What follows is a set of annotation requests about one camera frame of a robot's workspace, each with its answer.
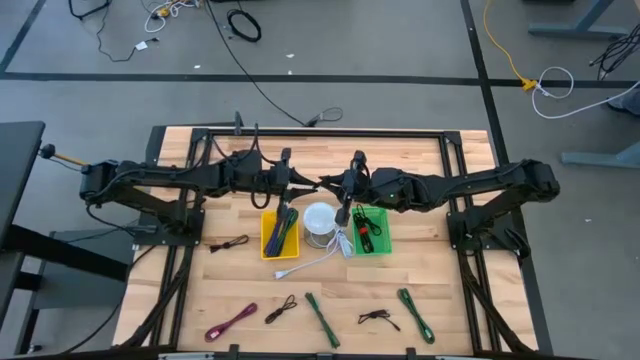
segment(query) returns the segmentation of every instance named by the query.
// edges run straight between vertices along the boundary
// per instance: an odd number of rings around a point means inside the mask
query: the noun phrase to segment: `green bundled cable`
[[[431,328],[429,327],[429,325],[427,325],[427,323],[424,320],[422,320],[422,318],[420,317],[420,314],[418,313],[418,309],[416,309],[416,305],[413,303],[413,299],[411,298],[411,295],[409,295],[409,290],[404,288],[398,290],[398,297],[400,298],[400,301],[402,301],[404,306],[406,306],[407,309],[409,309],[409,312],[411,313],[411,315],[413,315],[413,318],[416,320],[416,323],[418,324],[418,328],[420,329],[420,334],[422,335],[422,338],[424,339],[424,341],[426,341],[427,344],[433,344],[434,342],[436,342],[436,336],[433,334],[433,331],[431,331]]]
[[[318,307],[318,303],[316,302],[316,299],[313,297],[313,294],[306,293],[304,294],[304,297],[306,297],[307,300],[309,300],[309,304],[311,304],[311,307],[316,312],[316,315],[318,315],[318,319],[320,319],[320,322],[322,323],[324,332],[327,333],[329,342],[331,342],[331,347],[334,349],[337,349],[338,346],[340,346],[340,340],[338,340],[338,338],[336,337],[336,334],[333,333],[333,331],[329,327],[329,324],[327,324],[327,321],[324,319],[324,316],[320,312],[320,307]]]

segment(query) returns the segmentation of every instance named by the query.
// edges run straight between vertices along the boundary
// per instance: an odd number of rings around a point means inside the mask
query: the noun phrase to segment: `gray floor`
[[[78,11],[101,0],[75,1]],[[35,0],[0,0],[0,46],[6,49]],[[49,0],[8,71],[33,73],[238,74],[211,20],[203,11],[183,9],[158,34],[161,41],[136,53],[129,63],[110,63],[96,51],[100,18],[71,18],[66,2]],[[592,80],[586,64],[601,42],[534,38],[528,21],[577,19],[587,1],[549,6],[496,0],[490,28],[513,54],[523,75],[535,78],[560,65],[577,79]],[[508,64],[482,29],[484,1],[471,0],[491,78],[513,78]],[[215,5],[223,18],[231,4]],[[258,44],[232,40],[240,61],[258,74],[345,74],[475,77],[460,5],[445,0],[264,0],[244,7],[263,27]],[[115,1],[103,31],[114,56],[150,36],[138,1]],[[633,27],[633,0],[616,1],[601,22]],[[295,54],[291,59],[287,54]],[[634,80],[640,56],[611,78]],[[489,129],[478,87],[402,84],[263,84],[278,104],[303,119],[341,106],[337,126],[430,129]],[[559,355],[632,359],[637,353],[640,314],[640,243],[633,170],[565,167],[561,151],[616,152],[640,138],[637,119],[593,109],[563,120],[545,120],[531,109],[529,94],[493,88],[512,160],[550,163],[562,184],[552,203],[526,205],[527,230],[554,350]],[[540,100],[547,113],[562,113],[615,94],[616,90],[575,90],[563,102]],[[228,121],[239,110],[245,122],[292,125],[247,83],[133,83],[0,81],[0,121],[43,120],[45,142],[86,161],[141,160],[154,125]],[[79,178],[56,164],[37,161],[16,222],[40,232],[101,227],[77,199]],[[102,215],[124,223],[133,212],[107,207]],[[28,294],[14,297],[19,309]],[[90,333],[109,308],[47,311],[35,340],[48,352],[63,350]],[[65,327],[74,331],[60,332]],[[85,349],[110,343],[112,322]],[[0,333],[0,355],[9,355],[11,325]]]

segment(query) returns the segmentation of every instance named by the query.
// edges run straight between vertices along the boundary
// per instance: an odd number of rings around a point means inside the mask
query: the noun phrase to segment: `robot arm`
[[[401,213],[427,212],[450,199],[504,190],[485,205],[485,214],[477,221],[486,223],[525,202],[550,201],[560,191],[551,167],[534,160],[450,178],[412,174],[396,168],[379,168],[369,175],[361,151],[356,151],[350,168],[342,175],[321,177],[320,186],[334,193],[343,205],[336,215],[336,223],[341,226],[348,223],[352,201]]]
[[[137,186],[192,190],[204,196],[219,198],[229,192],[251,193],[251,201],[265,208],[271,195],[280,197],[280,204],[315,192],[314,188],[289,188],[289,184],[315,186],[288,166],[291,149],[282,151],[281,159],[262,169],[262,156],[257,150],[239,151],[213,164],[196,163],[189,168],[148,166],[131,161],[105,161],[82,168],[80,197],[87,205],[100,206],[116,202],[156,216],[172,233],[188,232],[189,214],[184,202],[163,201],[138,190]],[[262,205],[255,194],[266,194]]]

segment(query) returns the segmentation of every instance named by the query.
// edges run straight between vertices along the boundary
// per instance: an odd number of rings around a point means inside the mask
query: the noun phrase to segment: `yellow container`
[[[265,211],[260,217],[260,257],[262,260],[293,259],[300,256],[300,237],[298,233],[298,220],[287,233],[282,246],[282,252],[277,257],[267,257],[264,248],[269,242],[271,233],[276,227],[277,215],[275,211]]]

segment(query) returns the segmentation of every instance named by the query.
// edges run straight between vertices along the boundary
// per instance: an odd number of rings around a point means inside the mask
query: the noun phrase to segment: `wooden tabletop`
[[[184,165],[190,134],[189,127],[167,128],[159,164]],[[461,136],[469,172],[495,166],[485,131],[461,131]],[[229,152],[247,149],[251,142],[250,137],[216,138],[221,148]],[[414,173],[443,174],[438,144],[432,139],[261,136],[260,147],[272,159],[279,158],[283,147],[290,147],[291,166],[311,179],[342,173],[355,150],[366,153],[371,171],[377,167],[397,167]],[[211,158],[215,161],[220,155],[214,150]],[[152,193],[165,200],[175,199],[178,194],[171,189],[153,189]],[[492,196],[495,194],[484,194],[474,200],[482,204]],[[316,201],[339,205],[327,191],[300,198],[291,205],[302,214]],[[272,200],[269,208],[276,206],[277,200]],[[204,236],[194,254],[179,350],[227,351],[230,344],[239,344],[240,351],[248,352],[404,354],[407,347],[414,347],[418,354],[472,353],[457,255],[450,248],[445,222],[447,206],[429,213],[389,211],[391,255],[345,260],[336,254],[281,280],[274,280],[275,271],[316,259],[325,254],[324,250],[313,249],[301,240],[298,259],[263,261],[261,210],[253,208],[248,194],[209,199],[204,208]],[[242,234],[251,238],[247,245],[209,253],[208,245]],[[166,248],[158,247],[132,270],[114,344],[131,336],[156,302],[165,257]],[[485,258],[496,307],[521,340],[537,348],[516,258],[507,251],[485,251]],[[402,287],[409,289],[422,317],[435,332],[433,345],[421,338],[413,318],[398,300],[396,292]],[[338,349],[331,349],[304,298],[306,292],[314,294],[339,338],[342,345]],[[265,317],[290,294],[295,295],[298,306],[266,325]],[[256,314],[236,323],[216,341],[204,341],[204,333],[210,327],[230,320],[251,302],[258,304]],[[476,307],[483,344],[488,349],[484,314],[477,302]],[[169,308],[164,343],[168,339],[172,305]],[[360,314],[378,309],[387,309],[402,331],[397,332],[381,319],[357,324]]]

